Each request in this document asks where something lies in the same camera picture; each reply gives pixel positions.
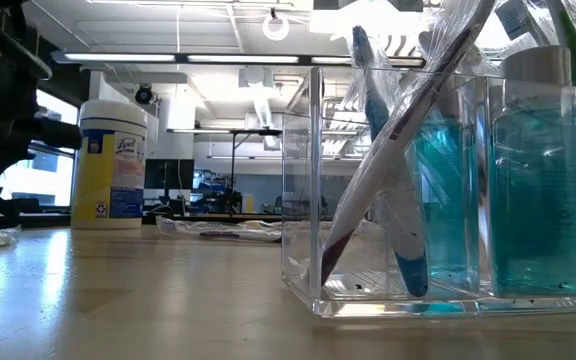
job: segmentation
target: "table surface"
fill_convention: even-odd
[[[274,244],[24,231],[0,248],[0,359],[576,359],[576,314],[340,321]]]

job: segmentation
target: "disinfecting wipes container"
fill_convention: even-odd
[[[71,225],[79,229],[141,226],[147,115],[136,105],[91,100],[80,112]]]

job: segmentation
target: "clear acrylic organizer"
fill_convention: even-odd
[[[449,76],[406,151],[400,183],[413,186],[390,189],[392,219],[371,205],[321,285],[333,215],[322,211],[323,169],[360,160],[369,127],[354,127],[360,140],[343,141],[337,159],[323,144],[342,136],[330,131],[335,121],[362,122],[333,115],[361,71],[312,69],[284,114],[290,290],[322,317],[576,311],[576,88],[499,78]],[[400,83],[423,74],[373,71]],[[393,237],[410,233],[425,242],[421,297],[408,292],[393,251]]]

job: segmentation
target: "window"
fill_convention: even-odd
[[[76,107],[41,90],[37,103],[46,108],[44,116],[76,124]],[[41,206],[70,206],[74,151],[50,148],[41,142],[30,145],[33,160],[22,160],[0,176],[1,197],[5,200],[36,198]]]

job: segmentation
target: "blue liquid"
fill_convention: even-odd
[[[415,140],[431,276],[461,290],[478,286],[474,136],[457,119],[428,117]]]
[[[490,154],[495,290],[576,295],[576,118],[558,103],[514,111]]]

